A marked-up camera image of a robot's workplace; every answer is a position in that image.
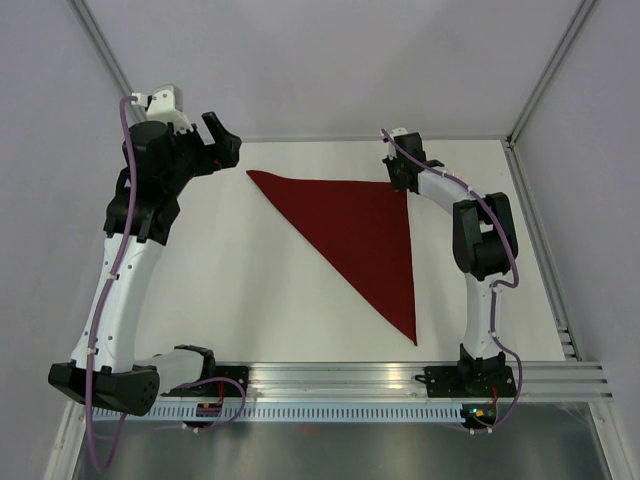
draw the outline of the metal floor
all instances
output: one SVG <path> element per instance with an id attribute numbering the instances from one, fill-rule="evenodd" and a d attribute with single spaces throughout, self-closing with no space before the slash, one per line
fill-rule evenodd
<path id="1" fill-rule="evenodd" d="M 115 422 L 96 424 L 112 433 Z M 194 435 L 141 433 L 125 426 L 114 463 L 101 475 L 83 446 L 81 479 L 610 479 L 588 413 L 578 407 L 521 405 L 491 436 L 434 424 L 239 423 Z M 103 458 L 108 442 L 99 442 Z"/>

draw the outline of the white table surface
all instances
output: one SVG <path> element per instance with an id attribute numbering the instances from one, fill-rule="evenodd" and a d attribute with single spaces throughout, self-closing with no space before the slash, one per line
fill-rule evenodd
<path id="1" fill-rule="evenodd" d="M 562 346 L 502 147 L 494 140 L 427 141 L 472 186 L 511 201 L 521 283 L 506 290 L 502 339 L 524 360 L 563 360 Z M 219 361 L 457 360 L 466 287 L 451 251 L 451 218 L 409 195 L 418 346 L 390 325 L 249 179 L 259 169 L 290 178 L 388 181 L 381 142 L 243 145 L 237 168 L 196 178 L 149 285 L 136 357 L 178 344 Z"/>

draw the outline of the white wall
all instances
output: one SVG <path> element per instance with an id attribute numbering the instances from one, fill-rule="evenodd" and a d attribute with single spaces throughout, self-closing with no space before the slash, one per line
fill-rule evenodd
<path id="1" fill-rule="evenodd" d="M 519 144 L 589 357 L 640 452 L 640 2 L 596 8 Z"/>
<path id="2" fill-rule="evenodd" d="M 509 133 L 580 1 L 88 4 L 136 88 L 180 85 L 243 138 L 375 138 Z"/>
<path id="3" fill-rule="evenodd" d="M 47 384 L 95 289 L 123 164 L 118 94 L 64 0 L 0 3 L 0 469 L 41 478 L 64 405 Z"/>

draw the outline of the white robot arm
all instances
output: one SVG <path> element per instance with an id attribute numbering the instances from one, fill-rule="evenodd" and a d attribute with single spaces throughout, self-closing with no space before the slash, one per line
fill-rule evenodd
<path id="1" fill-rule="evenodd" d="M 452 395 L 452 385 L 462 387 L 457 390 L 458 396 L 462 396 L 460 392 L 480 396 L 497 386 L 501 396 L 513 395 L 511 370 L 505 367 L 505 355 L 493 337 L 501 324 L 502 288 L 495 286 L 496 281 L 505 280 L 511 268 L 498 234 L 469 190 L 442 176 L 441 172 L 449 173 L 444 164 L 438 160 L 427 161 L 418 133 L 409 134 L 404 128 L 398 128 L 392 130 L 390 136 L 397 146 L 431 170 L 409 161 L 390 144 L 383 162 L 387 165 L 392 186 L 397 191 L 409 190 L 427 197 L 452 216 L 454 258 L 467 285 L 467 328 L 460 347 L 460 360 L 455 372 L 443 370 L 446 375 L 456 378 L 446 382 L 431 380 L 444 385 L 443 396 Z M 514 257 L 517 256 L 518 244 L 509 199 L 503 193 L 484 194 L 477 189 L 475 193 L 490 206 L 506 232 Z M 493 324 L 492 290 L 496 297 Z"/>
<path id="2" fill-rule="evenodd" d="M 96 334 L 93 405 L 144 415 L 158 394 L 215 375 L 213 352 L 181 345 L 173 352 L 134 359 L 135 335 L 147 285 L 180 212 L 178 195 L 195 176 L 234 167 L 241 140 L 220 124 L 213 112 L 202 115 L 215 143 L 205 145 L 181 109 L 181 92 L 173 85 L 151 95 L 133 94 L 148 120 L 129 128 L 136 160 L 138 192 L 131 236 Z M 116 194 L 107 207 L 102 271 L 85 328 L 69 362 L 54 364 L 49 383 L 84 403 L 89 335 L 94 312 L 109 278 L 122 238 L 129 200 L 129 167 L 120 172 Z"/>

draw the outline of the red triangular cloth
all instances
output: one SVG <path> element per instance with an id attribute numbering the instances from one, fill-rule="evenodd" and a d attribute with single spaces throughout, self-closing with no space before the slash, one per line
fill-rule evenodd
<path id="1" fill-rule="evenodd" d="M 247 174 L 373 308 L 417 345 L 407 194 L 384 182 Z"/>

